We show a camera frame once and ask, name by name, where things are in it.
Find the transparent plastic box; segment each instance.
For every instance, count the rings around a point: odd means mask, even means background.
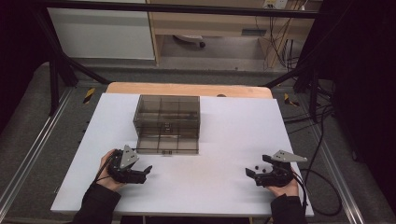
[[[199,96],[141,95],[134,114],[138,153],[198,154]]]

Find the wrist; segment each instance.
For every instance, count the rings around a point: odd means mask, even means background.
[[[107,188],[107,189],[111,189],[111,190],[113,190],[113,191],[117,191],[117,190],[120,188],[120,185],[119,185],[119,184],[116,184],[116,183],[114,183],[113,181],[108,180],[108,179],[101,179],[101,180],[98,180],[98,181],[96,182],[96,184],[101,185],[101,186],[103,186],[103,187],[105,187],[105,188]]]

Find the black handheld controller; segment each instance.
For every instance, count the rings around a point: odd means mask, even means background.
[[[152,165],[144,171],[132,170],[131,167],[136,163],[138,157],[134,150],[125,147],[124,150],[116,149],[111,155],[111,161],[107,167],[108,174],[120,183],[143,184],[146,175],[151,171]]]
[[[306,161],[306,158],[280,150],[274,157],[262,155],[262,160],[272,164],[273,170],[270,173],[256,174],[254,171],[246,168],[246,175],[253,178],[257,186],[276,186],[281,188],[288,185],[294,178],[290,162]]]

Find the white panel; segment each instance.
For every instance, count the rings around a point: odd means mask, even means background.
[[[135,147],[133,117],[139,95],[103,94],[51,210],[76,212],[100,158],[111,148]],[[276,100],[201,97],[199,155],[139,155],[152,165],[143,185],[122,187],[124,215],[259,217],[271,214],[274,195],[245,174],[271,170],[262,154],[292,152]],[[299,174],[296,163],[293,169]],[[312,207],[306,213],[313,215]]]
[[[147,12],[49,8],[49,14],[70,57],[154,60]]]

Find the gray carpet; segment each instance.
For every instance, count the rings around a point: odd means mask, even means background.
[[[172,60],[172,57],[172,55],[169,55],[167,58]],[[180,68],[163,70],[161,68],[116,69],[108,67],[93,70],[99,75],[114,81],[236,84],[248,86],[263,84],[279,76],[277,73],[260,73],[258,71],[211,71],[194,68],[189,70]],[[48,77],[48,67],[44,66],[36,71],[29,90],[22,99],[11,122],[0,136],[0,168],[2,170],[0,192],[6,189],[8,182],[17,171],[24,155],[35,141],[36,136],[48,118],[47,115],[50,111]],[[62,184],[68,166],[78,149],[78,141],[82,139],[83,131],[89,125],[87,121],[92,117],[99,101],[100,93],[106,90],[106,86],[94,85],[96,91],[90,102],[84,105],[82,101],[91,86],[91,84],[87,83],[91,83],[91,80],[82,74],[78,74],[78,77],[81,79],[81,85],[74,89],[64,113],[23,184],[14,204],[9,209],[7,218],[71,219],[71,216],[55,214],[50,211],[55,198],[54,191]],[[292,84],[293,81],[288,80],[280,87],[273,89],[274,97],[278,100],[283,117],[293,117],[304,113],[301,106],[289,105],[284,102],[285,91],[290,95],[292,101],[297,101],[298,99],[290,88]],[[302,98],[307,98],[307,94],[303,94]],[[326,100],[321,98],[319,100],[322,105],[327,104]],[[288,133],[291,133],[308,124],[306,121],[299,122],[288,124],[286,128]],[[366,165],[352,160],[349,145],[339,127],[337,117],[327,117],[324,127],[325,140],[343,171],[344,178],[366,223],[396,223],[394,214],[389,209],[384,196],[371,177]],[[312,157],[313,151],[317,146],[317,140],[314,138],[310,128],[291,133],[290,142],[296,154],[305,156],[308,159]],[[329,178],[320,153],[313,168]],[[317,209],[332,212],[337,208],[335,194],[323,180],[310,175],[307,187],[309,198]],[[316,214],[314,217],[310,217],[308,221],[310,223],[348,223],[344,210],[334,217]],[[262,219],[255,219],[255,223],[261,222]]]

